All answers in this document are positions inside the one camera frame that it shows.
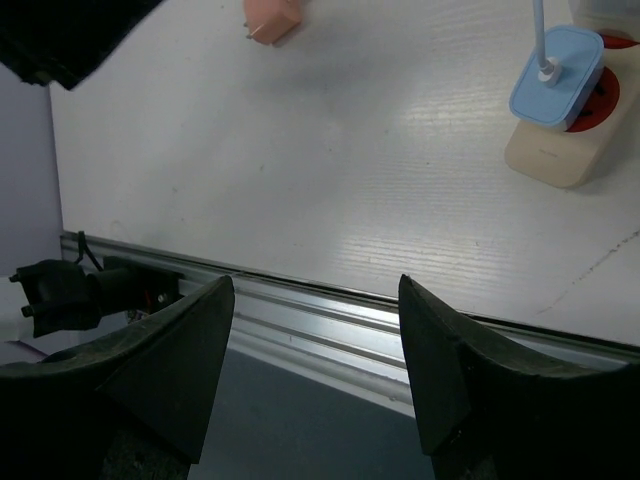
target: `white cable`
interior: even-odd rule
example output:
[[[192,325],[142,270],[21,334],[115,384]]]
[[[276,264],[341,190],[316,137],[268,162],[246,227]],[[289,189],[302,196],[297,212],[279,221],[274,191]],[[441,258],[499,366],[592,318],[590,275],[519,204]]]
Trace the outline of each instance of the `white cable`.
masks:
[[[533,15],[536,26],[536,56],[538,57],[538,66],[540,67],[538,79],[552,87],[560,78],[562,66],[556,58],[547,58],[543,0],[533,0]]]

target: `wall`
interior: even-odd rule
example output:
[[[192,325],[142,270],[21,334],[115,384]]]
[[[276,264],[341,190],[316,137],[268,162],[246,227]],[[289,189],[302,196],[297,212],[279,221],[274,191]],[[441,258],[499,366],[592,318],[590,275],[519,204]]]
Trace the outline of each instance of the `wall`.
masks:
[[[45,258],[60,257],[60,194],[49,90],[22,84],[0,65],[0,275]],[[36,341],[52,352],[68,335]],[[0,345],[0,361],[24,352]]]

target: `white table surface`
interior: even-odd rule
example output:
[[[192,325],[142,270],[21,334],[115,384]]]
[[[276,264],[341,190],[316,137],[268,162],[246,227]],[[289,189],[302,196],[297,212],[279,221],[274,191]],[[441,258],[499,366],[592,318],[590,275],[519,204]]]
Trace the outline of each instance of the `white table surface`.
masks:
[[[566,2],[548,24],[568,23]],[[640,116],[594,180],[509,170],[529,0],[308,0],[279,48],[240,0],[166,0],[52,89],[64,226],[640,345]]]

